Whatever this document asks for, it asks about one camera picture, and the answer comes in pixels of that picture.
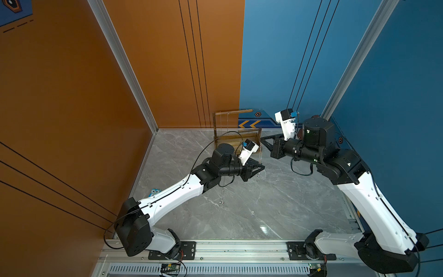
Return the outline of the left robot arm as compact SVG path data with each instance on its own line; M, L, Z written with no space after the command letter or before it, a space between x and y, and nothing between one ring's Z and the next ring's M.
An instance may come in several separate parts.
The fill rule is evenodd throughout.
M218 186L222 177L240 177L246 182L264 170L261 163L251 158L259 149L258 144L246 140L241 145L241 153L236 155L232 145L222 143L183 180L154 196L139 201L127 199L112 226L127 256L148 250L170 259L180 258L183 248L179 237L171 229L156 228L156 223L181 204Z

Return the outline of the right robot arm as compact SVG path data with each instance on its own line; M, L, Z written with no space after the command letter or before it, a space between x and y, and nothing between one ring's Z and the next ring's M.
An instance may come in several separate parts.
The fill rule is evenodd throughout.
M284 132L260 141L275 159L309 163L347 196L369 226L353 235L317 229L305 240L306 254L313 260L330 254L353 257L380 274L420 273L420 252L429 239L401 219L357 152L337 146L335 125L320 117L309 118L302 132L302 138Z

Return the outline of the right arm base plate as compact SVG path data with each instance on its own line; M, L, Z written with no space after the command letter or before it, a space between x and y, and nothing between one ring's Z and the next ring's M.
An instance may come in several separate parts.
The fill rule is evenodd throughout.
M302 241L290 241L286 243L288 256L290 260L303 261L334 261L337 260L335 254L323 254L314 244L306 244Z

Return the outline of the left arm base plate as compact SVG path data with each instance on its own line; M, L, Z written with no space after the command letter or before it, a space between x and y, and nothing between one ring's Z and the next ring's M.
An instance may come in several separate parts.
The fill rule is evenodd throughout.
M163 254L152 251L148 255L149 260L194 260L196 254L196 241L182 241L179 247L174 247L171 251Z

